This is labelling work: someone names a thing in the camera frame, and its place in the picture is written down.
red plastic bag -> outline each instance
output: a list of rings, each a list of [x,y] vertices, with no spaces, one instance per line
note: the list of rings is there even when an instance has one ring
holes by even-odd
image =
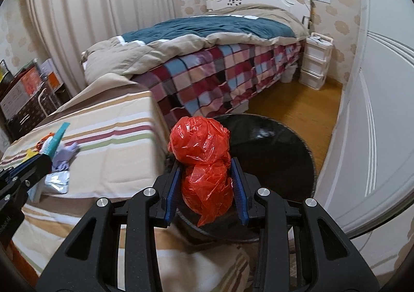
[[[198,226],[213,222],[233,202],[228,177],[230,133],[218,121],[183,117],[172,128],[168,149],[186,166],[181,192],[185,203],[201,217]]]

trash bin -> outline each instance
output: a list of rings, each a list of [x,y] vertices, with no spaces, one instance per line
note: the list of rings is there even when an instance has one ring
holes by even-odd
[[[253,114],[215,117],[230,131],[230,155],[245,173],[255,175],[263,187],[281,197],[302,202],[316,185],[315,163],[306,143],[285,125]],[[193,244],[209,242],[253,243],[259,230],[243,226],[235,204],[213,223],[197,227],[199,215],[180,200],[175,224]]]

plaid bedspread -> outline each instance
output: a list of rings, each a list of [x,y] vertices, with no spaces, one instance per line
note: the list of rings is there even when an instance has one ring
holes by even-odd
[[[271,86],[299,58],[300,44],[215,46],[178,56],[134,75],[154,94],[167,124],[183,116],[214,117]]]

striped fabric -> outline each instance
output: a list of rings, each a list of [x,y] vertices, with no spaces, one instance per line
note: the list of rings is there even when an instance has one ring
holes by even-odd
[[[214,117],[271,86],[299,58],[301,45],[215,46],[135,75],[149,88],[169,127],[184,116]]]
[[[137,87],[125,77],[107,74],[51,115],[57,119],[34,129],[10,146],[0,167],[18,165],[28,148],[62,122],[70,122],[63,142],[78,142],[70,165],[69,192],[42,196],[23,207],[25,220],[13,242],[41,273],[64,238],[102,196],[120,200],[152,186],[164,170],[168,128],[150,91],[116,92]],[[106,92],[115,97],[104,99]],[[249,257],[238,246],[199,250],[175,229],[156,229],[159,269],[164,291],[241,292],[249,275]],[[124,288],[125,229],[119,248],[119,288]]]

white box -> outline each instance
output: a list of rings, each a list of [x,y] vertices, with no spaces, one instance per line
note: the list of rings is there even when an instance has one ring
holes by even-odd
[[[313,41],[312,36],[319,36],[323,42]],[[331,37],[312,33],[310,38],[306,39],[305,54],[323,61],[329,61],[332,54],[333,41],[334,39]]]
[[[293,63],[292,65],[286,67],[283,74],[280,76],[280,82],[282,83],[290,83],[292,82],[293,75],[298,67],[297,63]]]
[[[311,87],[315,90],[320,90],[325,84],[326,75],[313,74],[310,71],[301,69],[301,76],[299,82]]]
[[[50,87],[53,89],[53,91],[56,91],[63,85],[63,80],[59,75],[59,72],[57,71],[57,68],[51,58],[43,62],[43,64],[40,66],[40,70],[42,71],[42,74],[45,74],[45,76],[47,76]]]
[[[302,69],[309,70],[314,74],[323,75],[328,71],[329,61],[320,60],[316,57],[304,54]]]

